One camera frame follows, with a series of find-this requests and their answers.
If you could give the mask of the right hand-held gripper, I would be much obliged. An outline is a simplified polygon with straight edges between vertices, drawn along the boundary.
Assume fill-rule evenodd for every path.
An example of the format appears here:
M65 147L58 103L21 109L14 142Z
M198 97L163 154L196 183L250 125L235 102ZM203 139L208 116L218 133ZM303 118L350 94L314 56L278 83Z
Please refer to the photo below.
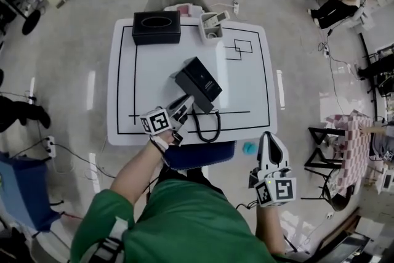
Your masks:
M264 132L259 141L258 160L261 170L249 174L249 188L256 192L260 207L284 205L296 199L296 178L291 177L289 152L274 134Z

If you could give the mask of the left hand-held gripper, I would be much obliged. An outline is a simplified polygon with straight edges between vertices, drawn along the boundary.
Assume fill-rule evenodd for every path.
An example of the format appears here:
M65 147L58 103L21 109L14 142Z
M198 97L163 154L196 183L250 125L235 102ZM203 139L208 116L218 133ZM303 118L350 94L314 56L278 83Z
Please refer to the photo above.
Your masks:
M170 103L167 106L167 110L158 107L153 111L140 115L144 133L148 134L153 142L162 147L168 147L169 144L159 135L170 131L174 139L171 144L180 147L188 135L184 124L188 119L188 112L191 110L194 100L195 98L192 95L184 95Z

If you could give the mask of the person's left forearm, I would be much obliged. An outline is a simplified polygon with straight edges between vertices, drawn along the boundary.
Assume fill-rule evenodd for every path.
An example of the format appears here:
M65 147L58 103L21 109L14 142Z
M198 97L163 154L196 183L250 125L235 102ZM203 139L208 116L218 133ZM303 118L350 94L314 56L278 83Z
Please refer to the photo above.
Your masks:
M135 205L150 183L160 164L163 153L150 140L123 168L110 186L110 190Z

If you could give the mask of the person's right forearm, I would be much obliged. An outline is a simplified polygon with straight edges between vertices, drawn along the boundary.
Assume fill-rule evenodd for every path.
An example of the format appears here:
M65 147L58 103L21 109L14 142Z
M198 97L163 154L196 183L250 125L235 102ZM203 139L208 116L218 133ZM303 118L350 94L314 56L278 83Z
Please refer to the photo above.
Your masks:
M270 254L285 255L286 242L276 207L256 207L256 237L265 243Z

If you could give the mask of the black rectangular box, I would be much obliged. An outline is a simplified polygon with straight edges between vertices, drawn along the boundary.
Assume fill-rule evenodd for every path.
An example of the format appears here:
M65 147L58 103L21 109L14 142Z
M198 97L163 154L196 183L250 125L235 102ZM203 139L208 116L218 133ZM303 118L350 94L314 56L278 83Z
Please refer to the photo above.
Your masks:
M182 71L191 79L196 87L213 102L222 92L218 82L197 57L185 61Z

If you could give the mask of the dark blue chair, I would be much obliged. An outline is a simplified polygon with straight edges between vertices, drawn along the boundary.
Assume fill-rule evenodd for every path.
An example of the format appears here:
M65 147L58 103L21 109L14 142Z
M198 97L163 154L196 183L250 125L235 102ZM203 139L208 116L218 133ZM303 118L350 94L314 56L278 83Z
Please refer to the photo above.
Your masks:
M180 147L171 145L163 160L176 171L210 166L228 161L234 157L236 142L215 142L211 144L191 144Z

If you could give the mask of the dark round stool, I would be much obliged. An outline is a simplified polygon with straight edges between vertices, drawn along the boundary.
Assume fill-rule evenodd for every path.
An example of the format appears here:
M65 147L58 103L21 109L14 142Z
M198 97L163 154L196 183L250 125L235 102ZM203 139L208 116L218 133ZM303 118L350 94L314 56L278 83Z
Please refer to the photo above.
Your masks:
M321 192L321 197L333 208L335 212L343 211L349 204L354 192L354 185L346 188L342 193L339 193L339 186L337 185L339 170L333 169L325 177L324 185Z

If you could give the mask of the pink checkered cloth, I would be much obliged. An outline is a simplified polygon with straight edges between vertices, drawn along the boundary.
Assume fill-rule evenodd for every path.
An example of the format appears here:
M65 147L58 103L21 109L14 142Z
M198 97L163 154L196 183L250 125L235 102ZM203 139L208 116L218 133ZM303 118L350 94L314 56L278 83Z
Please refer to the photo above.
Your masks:
M349 186L361 181L368 166L371 135L360 132L359 126L371 127L374 120L353 110L349 115L328 116L326 122L335 129L345 131L345 135L339 137L339 143L335 146L337 153L343 154L342 165L328 182L329 193L332 196L345 196Z

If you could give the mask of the white desk organizer container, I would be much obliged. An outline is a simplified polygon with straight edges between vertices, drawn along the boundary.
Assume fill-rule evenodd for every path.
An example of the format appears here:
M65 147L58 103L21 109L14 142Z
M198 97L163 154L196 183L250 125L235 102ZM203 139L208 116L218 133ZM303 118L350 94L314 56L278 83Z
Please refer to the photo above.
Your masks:
M201 40L206 45L217 44L223 37L222 26L217 25L212 28L205 28L203 23L209 18L217 15L215 12L206 12L199 17L199 33Z

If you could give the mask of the white remote control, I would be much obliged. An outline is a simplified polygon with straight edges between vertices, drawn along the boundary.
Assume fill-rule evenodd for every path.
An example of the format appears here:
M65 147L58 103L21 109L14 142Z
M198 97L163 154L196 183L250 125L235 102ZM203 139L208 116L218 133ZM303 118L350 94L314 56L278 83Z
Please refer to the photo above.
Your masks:
M214 14L205 21L203 21L204 28L213 28L220 25L222 22L230 19L230 14L225 10L219 14Z

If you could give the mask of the pink box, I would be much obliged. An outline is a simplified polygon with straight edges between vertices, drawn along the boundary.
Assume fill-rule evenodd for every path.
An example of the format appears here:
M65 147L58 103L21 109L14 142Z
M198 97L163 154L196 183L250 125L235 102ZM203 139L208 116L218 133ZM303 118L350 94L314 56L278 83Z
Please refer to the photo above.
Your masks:
M178 4L177 10L182 17L191 17L193 15L193 5L192 4Z

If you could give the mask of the person's green shirt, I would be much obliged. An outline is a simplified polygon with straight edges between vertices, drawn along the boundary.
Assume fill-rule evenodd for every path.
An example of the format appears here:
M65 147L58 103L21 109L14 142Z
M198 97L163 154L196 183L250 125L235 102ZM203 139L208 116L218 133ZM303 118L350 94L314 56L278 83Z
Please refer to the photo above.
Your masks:
M276 263L223 194L178 179L155 185L138 220L123 196L96 194L75 233L71 263L108 237L117 218L128 223L125 263Z

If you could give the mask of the black flat panel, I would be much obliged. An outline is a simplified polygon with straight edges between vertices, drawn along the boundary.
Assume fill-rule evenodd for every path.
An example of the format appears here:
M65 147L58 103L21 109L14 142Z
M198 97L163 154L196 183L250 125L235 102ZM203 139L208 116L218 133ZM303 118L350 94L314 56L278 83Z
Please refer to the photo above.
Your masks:
M356 217L354 224L321 246L313 263L394 263L394 217Z

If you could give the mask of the black standing fan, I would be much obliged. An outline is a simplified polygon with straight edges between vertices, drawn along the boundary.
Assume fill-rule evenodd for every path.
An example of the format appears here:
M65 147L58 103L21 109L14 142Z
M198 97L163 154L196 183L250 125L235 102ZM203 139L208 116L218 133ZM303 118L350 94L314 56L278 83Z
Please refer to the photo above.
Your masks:
M46 9L43 0L26 0L25 4L25 22L22 26L22 34L30 34L37 26L40 18L45 14Z

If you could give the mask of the black frame chair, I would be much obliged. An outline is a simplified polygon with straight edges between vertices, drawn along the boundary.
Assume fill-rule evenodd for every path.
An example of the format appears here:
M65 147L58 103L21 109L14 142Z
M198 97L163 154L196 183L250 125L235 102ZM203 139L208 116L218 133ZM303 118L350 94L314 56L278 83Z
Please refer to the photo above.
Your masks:
M330 170L330 172L338 171L342 167L342 163L344 162L344 153L341 145L334 144L334 156L332 158L327 158L321 149L321 145L326 140L326 137L328 137L329 135L344 137L345 131L343 129L318 127L309 127L308 131L311 134L316 147L311 153L308 160L305 162L304 169L312 174L321 176L324 180L327 180L331 173L323 174L318 170Z

